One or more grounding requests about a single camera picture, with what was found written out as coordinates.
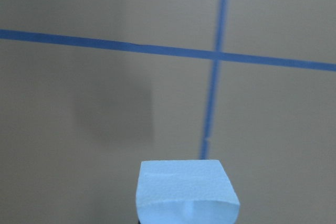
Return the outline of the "light blue foam block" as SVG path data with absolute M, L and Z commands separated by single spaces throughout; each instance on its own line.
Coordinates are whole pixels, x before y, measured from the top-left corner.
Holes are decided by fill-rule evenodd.
M 240 202 L 220 161 L 142 161 L 140 223 L 235 223 Z

